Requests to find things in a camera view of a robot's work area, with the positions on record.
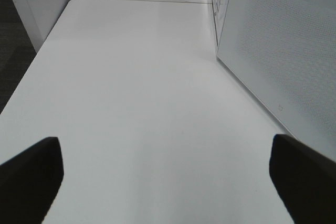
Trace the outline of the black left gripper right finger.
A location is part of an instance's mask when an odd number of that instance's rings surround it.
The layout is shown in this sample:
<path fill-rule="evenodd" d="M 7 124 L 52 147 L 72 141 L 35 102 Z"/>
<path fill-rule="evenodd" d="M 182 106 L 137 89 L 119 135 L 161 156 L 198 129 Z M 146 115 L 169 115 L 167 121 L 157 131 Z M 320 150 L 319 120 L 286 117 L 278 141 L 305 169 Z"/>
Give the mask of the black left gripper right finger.
<path fill-rule="evenodd" d="M 269 160 L 271 181 L 294 223 L 335 223 L 335 162 L 276 134 Z"/>

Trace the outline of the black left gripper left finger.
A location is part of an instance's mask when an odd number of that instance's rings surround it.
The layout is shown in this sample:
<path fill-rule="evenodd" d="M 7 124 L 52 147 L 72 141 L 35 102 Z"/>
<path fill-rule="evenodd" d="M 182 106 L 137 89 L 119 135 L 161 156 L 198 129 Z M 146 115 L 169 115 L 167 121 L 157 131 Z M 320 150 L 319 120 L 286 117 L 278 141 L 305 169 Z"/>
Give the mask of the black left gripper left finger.
<path fill-rule="evenodd" d="M 1 223 L 42 223 L 64 178 L 57 137 L 47 137 L 1 164 Z"/>

